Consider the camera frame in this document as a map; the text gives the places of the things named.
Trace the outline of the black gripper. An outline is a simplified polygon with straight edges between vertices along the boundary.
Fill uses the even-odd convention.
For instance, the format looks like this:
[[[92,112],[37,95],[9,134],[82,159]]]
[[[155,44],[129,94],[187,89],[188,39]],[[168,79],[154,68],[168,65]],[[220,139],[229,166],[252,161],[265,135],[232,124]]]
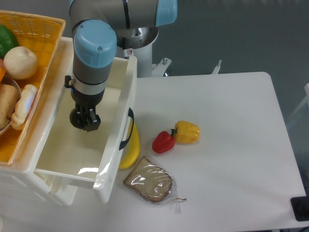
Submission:
[[[95,131],[99,128],[101,119],[98,114],[96,114],[96,106],[101,102],[104,91],[95,95],[87,95],[79,92],[75,88],[72,88],[70,93],[75,101],[75,107],[81,113],[85,114],[85,130],[87,132]]]

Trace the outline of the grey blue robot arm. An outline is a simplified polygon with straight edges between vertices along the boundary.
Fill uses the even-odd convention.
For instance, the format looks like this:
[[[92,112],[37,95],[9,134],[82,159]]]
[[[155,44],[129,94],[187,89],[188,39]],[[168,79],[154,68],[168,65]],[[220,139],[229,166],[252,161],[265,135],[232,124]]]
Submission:
[[[173,23],[175,0],[71,0],[73,76],[66,76],[75,107],[71,124],[85,131],[97,130],[96,106],[103,98],[111,64],[116,56],[118,30],[159,27]]]

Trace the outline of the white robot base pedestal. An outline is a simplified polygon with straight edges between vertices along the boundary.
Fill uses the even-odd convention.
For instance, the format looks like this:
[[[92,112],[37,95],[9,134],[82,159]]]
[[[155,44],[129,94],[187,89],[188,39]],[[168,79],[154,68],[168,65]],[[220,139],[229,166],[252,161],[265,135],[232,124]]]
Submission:
[[[145,27],[116,31],[117,53],[120,58],[137,58],[137,77],[167,77],[171,59],[162,58],[153,63],[153,44],[159,35],[159,28]]]

